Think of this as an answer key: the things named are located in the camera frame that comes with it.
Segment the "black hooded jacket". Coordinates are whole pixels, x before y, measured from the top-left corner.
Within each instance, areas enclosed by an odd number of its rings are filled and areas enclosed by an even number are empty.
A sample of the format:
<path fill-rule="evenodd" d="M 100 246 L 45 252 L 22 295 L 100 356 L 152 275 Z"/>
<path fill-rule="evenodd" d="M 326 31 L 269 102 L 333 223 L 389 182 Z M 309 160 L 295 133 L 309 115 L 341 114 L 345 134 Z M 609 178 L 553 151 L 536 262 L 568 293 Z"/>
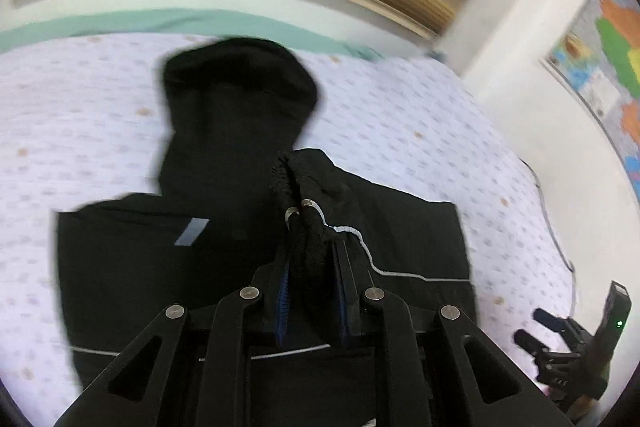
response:
<path fill-rule="evenodd" d="M 58 215 L 63 320 L 84 390 L 65 426 L 443 426 L 469 416 L 440 310 L 476 317 L 458 213 L 295 143 L 316 84 L 277 43 L 171 57 L 155 195 Z M 335 242 L 359 293 L 345 337 Z M 272 276 L 288 262 L 288 335 Z"/>

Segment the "floral white bed quilt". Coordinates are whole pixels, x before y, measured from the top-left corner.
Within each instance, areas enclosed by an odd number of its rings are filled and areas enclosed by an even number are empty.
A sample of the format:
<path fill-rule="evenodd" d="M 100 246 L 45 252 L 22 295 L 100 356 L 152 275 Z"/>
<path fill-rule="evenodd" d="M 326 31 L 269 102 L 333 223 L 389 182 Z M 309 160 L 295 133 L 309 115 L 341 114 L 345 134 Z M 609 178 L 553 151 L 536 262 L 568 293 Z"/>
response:
<path fill-rule="evenodd" d="M 28 419 L 50 426 L 78 395 L 54 277 L 54 218 L 88 202 L 155 193 L 169 132 L 160 72 L 194 35 L 61 38 L 1 54 L 1 377 Z M 574 282 L 536 176 L 460 79 L 429 58 L 299 53 L 320 89 L 299 138 L 338 167 L 458 210 L 480 324 L 528 375 L 512 336 L 544 308 L 570 314 Z"/>

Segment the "green bed sheet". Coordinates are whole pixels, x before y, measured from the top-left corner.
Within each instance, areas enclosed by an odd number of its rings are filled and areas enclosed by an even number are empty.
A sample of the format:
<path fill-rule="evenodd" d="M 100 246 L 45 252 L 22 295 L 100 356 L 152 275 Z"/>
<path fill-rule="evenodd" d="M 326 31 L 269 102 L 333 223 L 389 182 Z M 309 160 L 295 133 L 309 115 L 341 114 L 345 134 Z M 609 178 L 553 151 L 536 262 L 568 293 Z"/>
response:
<path fill-rule="evenodd" d="M 252 37 L 294 50 L 374 61 L 370 46 L 335 40 L 273 18 L 226 10 L 157 9 L 74 15 L 32 22 L 1 33 L 3 52 L 48 40 L 111 34 L 176 34 L 209 38 Z"/>

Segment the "colourful wall map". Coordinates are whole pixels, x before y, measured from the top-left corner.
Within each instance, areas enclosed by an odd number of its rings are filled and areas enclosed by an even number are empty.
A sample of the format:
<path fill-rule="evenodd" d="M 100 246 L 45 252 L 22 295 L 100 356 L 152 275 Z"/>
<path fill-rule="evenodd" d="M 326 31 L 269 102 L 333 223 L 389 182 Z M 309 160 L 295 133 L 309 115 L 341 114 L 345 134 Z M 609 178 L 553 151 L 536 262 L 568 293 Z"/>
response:
<path fill-rule="evenodd" d="M 586 0 L 544 61 L 596 118 L 638 192 L 638 1 Z"/>

